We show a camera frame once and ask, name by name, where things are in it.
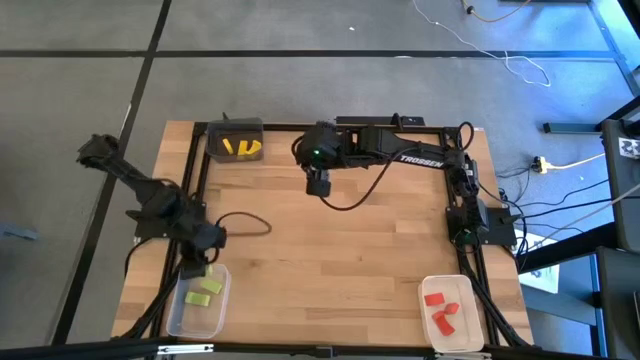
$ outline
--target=wooden tabletop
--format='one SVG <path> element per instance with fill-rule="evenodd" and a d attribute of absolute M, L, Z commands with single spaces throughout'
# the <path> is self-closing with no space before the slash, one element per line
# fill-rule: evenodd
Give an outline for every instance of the wooden tabletop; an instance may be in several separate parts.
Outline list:
<path fill-rule="evenodd" d="M 181 181 L 193 125 L 167 123 L 154 177 Z M 304 173 L 290 153 L 299 135 L 265 132 L 261 162 L 211 162 L 205 192 L 209 220 L 230 211 L 248 211 L 273 225 L 267 236 L 230 236 L 221 251 L 218 262 L 228 267 L 232 283 L 224 328 L 215 341 L 428 346 L 418 284 L 428 275 L 459 273 L 446 230 L 443 172 L 393 164 L 362 206 L 334 211 L 305 194 Z M 402 136 L 438 143 L 434 135 Z M 191 189 L 195 189 L 204 138 Z M 482 130 L 476 131 L 468 152 L 478 162 L 483 185 L 497 193 Z M 329 201 L 353 204 L 380 170 L 333 171 Z M 500 206 L 486 194 L 480 197 L 487 206 Z M 223 225 L 230 233 L 262 229 L 242 216 L 229 217 Z M 156 295 L 166 249 L 167 241 L 157 239 L 133 255 L 114 336 L 128 330 Z M 494 302 L 520 336 L 533 343 L 513 259 L 499 247 L 484 246 L 483 251 Z"/>

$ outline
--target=clear plastic bin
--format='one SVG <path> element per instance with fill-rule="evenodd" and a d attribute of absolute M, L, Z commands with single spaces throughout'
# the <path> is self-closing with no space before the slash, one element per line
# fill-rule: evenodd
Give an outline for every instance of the clear plastic bin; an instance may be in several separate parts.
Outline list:
<path fill-rule="evenodd" d="M 231 274 L 227 267 L 221 264 L 212 264 L 209 267 L 207 274 L 203 277 L 178 279 L 167 319 L 167 332 L 170 335 L 211 339 L 222 330 L 231 287 Z M 204 279 L 220 283 L 222 285 L 220 293 L 215 294 L 204 289 L 201 286 Z M 189 291 L 209 295 L 209 305 L 187 304 L 185 298 Z"/>
<path fill-rule="evenodd" d="M 444 304 L 427 306 L 424 296 L 435 293 L 444 295 Z M 480 351 L 484 347 L 476 297 L 468 277 L 464 275 L 427 276 L 418 286 L 418 301 L 424 336 L 427 340 L 431 340 L 431 345 L 437 352 L 471 352 Z M 445 305 L 452 302 L 458 303 L 460 308 L 456 314 L 445 316 L 455 332 L 444 336 L 431 316 L 439 310 L 444 310 Z"/>

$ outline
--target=red block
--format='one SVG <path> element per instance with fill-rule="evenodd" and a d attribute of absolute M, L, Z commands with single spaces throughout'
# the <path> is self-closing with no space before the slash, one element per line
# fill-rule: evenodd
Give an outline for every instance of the red block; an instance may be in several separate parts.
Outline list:
<path fill-rule="evenodd" d="M 442 295 L 442 293 L 425 295 L 424 302 L 427 304 L 427 306 L 444 304 L 444 295 Z"/>
<path fill-rule="evenodd" d="M 447 321 L 447 318 L 444 316 L 444 311 L 438 311 L 431 317 L 433 318 L 433 321 L 436 323 L 436 325 L 438 325 L 438 329 L 440 329 L 440 333 L 442 335 L 449 336 L 456 331 L 456 329 L 454 329 L 453 326 L 451 326 L 451 324 L 449 324 L 449 322 Z"/>
<path fill-rule="evenodd" d="M 460 305 L 458 303 L 448 303 L 447 306 L 444 307 L 444 313 L 447 315 L 453 315 L 458 312 L 460 309 Z"/>

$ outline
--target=white cable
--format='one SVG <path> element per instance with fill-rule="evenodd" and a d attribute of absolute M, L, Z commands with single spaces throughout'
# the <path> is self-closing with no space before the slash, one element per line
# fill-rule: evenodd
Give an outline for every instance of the white cable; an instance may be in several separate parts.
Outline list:
<path fill-rule="evenodd" d="M 584 159 L 584 160 L 582 160 L 582 161 L 575 162 L 575 163 L 573 163 L 573 164 L 567 164 L 567 165 L 562 165 L 562 166 L 549 164 L 549 166 L 548 166 L 547 168 L 548 168 L 548 169 L 555 169 L 555 170 L 564 170 L 564 169 L 569 169 L 569 168 L 572 168 L 572 167 L 574 167 L 574 166 L 578 166 L 578 165 L 582 165 L 582 164 L 584 164 L 584 163 L 588 163 L 589 161 L 591 161 L 591 160 L 595 160 L 595 159 L 597 159 L 597 158 L 599 158 L 599 157 L 601 157 L 601 156 L 604 156 L 604 153 L 602 153 L 602 154 L 598 154 L 598 155 L 596 155 L 596 156 L 592 156 L 592 157 L 590 157 L 590 158 L 588 158 L 588 159 Z"/>
<path fill-rule="evenodd" d="M 600 211 L 602 211 L 602 210 L 604 210 L 604 209 L 608 208 L 609 206 L 614 205 L 615 203 L 617 203 L 618 201 L 620 201 L 620 200 L 624 199 L 625 197 L 629 196 L 631 193 L 633 193 L 634 191 L 636 191 L 636 190 L 638 190 L 638 189 L 640 189 L 640 184 L 638 184 L 638 185 L 636 185 L 636 186 L 632 187 L 632 188 L 631 188 L 631 190 L 629 190 L 629 191 L 627 191 L 626 193 L 624 193 L 624 194 L 622 194 L 622 195 L 618 196 L 616 199 L 611 200 L 611 201 L 610 201 L 610 202 L 608 202 L 606 205 L 604 205 L 604 206 L 602 206 L 602 207 L 600 207 L 600 208 L 596 209 L 595 211 L 592 211 L 592 212 L 588 213 L 587 215 L 585 215 L 585 216 L 581 217 L 580 219 L 575 220 L 575 221 L 572 221 L 572 222 L 568 223 L 567 225 L 560 227 L 558 230 L 556 230 L 556 231 L 554 231 L 553 233 L 551 233 L 551 235 L 549 235 L 549 236 L 547 236 L 546 238 L 542 239 L 542 241 L 545 241 L 545 240 L 547 240 L 547 239 L 551 238 L 553 235 L 555 235 L 555 234 L 559 233 L 560 231 L 562 231 L 562 230 L 564 230 L 564 229 L 566 229 L 566 228 L 568 228 L 568 227 L 571 227 L 573 224 L 575 224 L 575 223 L 577 223 L 577 222 L 580 222 L 580 221 L 582 221 L 582 220 L 584 220 L 584 219 L 586 219 L 586 218 L 588 218 L 588 217 L 591 217 L 591 216 L 593 216 L 593 215 L 595 215 L 595 214 L 599 213 Z"/>
<path fill-rule="evenodd" d="M 486 51 L 484 51 L 484 50 L 480 50 L 480 48 L 478 48 L 478 47 L 477 47 L 477 46 L 475 46 L 474 44 L 472 44 L 472 43 L 470 43 L 470 42 L 468 42 L 468 41 L 464 41 L 464 40 L 462 40 L 462 38 L 460 37 L 460 35 L 458 35 L 455 31 L 453 31 L 453 30 L 449 29 L 449 28 L 448 28 L 448 27 L 446 27 L 445 25 L 443 25 L 443 24 L 441 24 L 441 23 L 439 23 L 439 22 L 437 22 L 437 21 L 431 21 L 431 19 L 429 19 L 429 17 L 428 17 L 427 15 L 425 15 L 425 14 L 420 10 L 420 8 L 418 8 L 418 4 L 416 4 L 416 0 L 413 0 L 413 6 L 415 6 L 416 10 L 420 13 L 420 15 L 422 15 L 422 17 L 424 17 L 424 18 L 425 18 L 425 20 L 427 20 L 427 21 L 429 22 L 429 24 L 436 25 L 436 26 L 440 26 L 441 28 L 443 28 L 443 29 L 447 30 L 448 32 L 452 33 L 456 38 L 458 38 L 458 40 L 459 40 L 461 43 L 463 43 L 463 44 L 465 44 L 465 45 L 469 45 L 469 46 L 471 46 L 472 48 L 474 48 L 476 51 L 479 51 L 479 52 L 481 52 L 481 53 L 483 53 L 483 54 L 485 54 L 485 55 L 487 55 L 487 56 L 490 56 L 490 57 L 492 57 L 492 58 L 494 58 L 494 59 L 496 59 L 496 60 L 504 60 L 504 66 L 507 68 L 507 70 L 509 70 L 509 72 L 510 72 L 510 73 L 512 73 L 512 74 L 514 74 L 514 75 L 516 75 L 516 76 L 519 76 L 519 77 L 522 79 L 522 81 L 524 81 L 525 83 L 527 83 L 527 84 L 537 84 L 537 85 L 542 85 L 542 86 L 544 86 L 544 87 L 550 87 L 550 86 L 551 86 L 551 79 L 549 79 L 549 76 L 547 75 L 547 72 L 542 68 L 542 66 L 540 66 L 540 65 L 536 64 L 535 62 L 533 62 L 533 61 L 532 61 L 531 59 L 529 59 L 528 57 L 526 57 L 526 56 L 509 56 L 509 54 L 507 53 L 507 51 L 505 51 L 505 52 L 504 52 L 504 57 L 503 57 L 503 58 L 501 58 L 501 57 L 495 56 L 495 55 L 493 55 L 493 54 L 491 54 L 491 53 L 489 53 L 489 52 L 486 52 Z M 531 65 L 535 66 L 536 68 L 538 68 L 538 70 L 540 70 L 540 71 L 542 72 L 542 74 L 544 75 L 544 78 L 546 79 L 546 83 L 541 83 L 541 82 L 538 82 L 538 81 L 530 81 L 530 80 L 527 80 L 527 78 L 525 78 L 525 77 L 524 77 L 524 75 L 522 75 L 521 73 L 519 73 L 519 72 L 517 72 L 517 71 L 515 71 L 515 70 L 511 69 L 511 67 L 509 66 L 509 60 L 510 60 L 510 59 L 525 59 L 525 60 L 527 60 Z"/>

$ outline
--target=green foam piece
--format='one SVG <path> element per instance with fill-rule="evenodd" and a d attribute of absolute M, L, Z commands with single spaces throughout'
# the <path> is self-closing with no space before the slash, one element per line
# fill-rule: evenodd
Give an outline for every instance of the green foam piece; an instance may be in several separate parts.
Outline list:
<path fill-rule="evenodd" d="M 222 290 L 222 284 L 217 281 L 213 281 L 210 279 L 204 279 L 200 282 L 200 286 L 204 289 L 211 291 L 214 294 L 220 294 L 220 290 Z"/>
<path fill-rule="evenodd" d="M 198 306 L 209 306 L 209 300 L 211 300 L 211 296 L 205 294 L 198 294 L 192 291 L 187 293 L 187 297 L 184 299 L 184 302 L 191 305 Z"/>

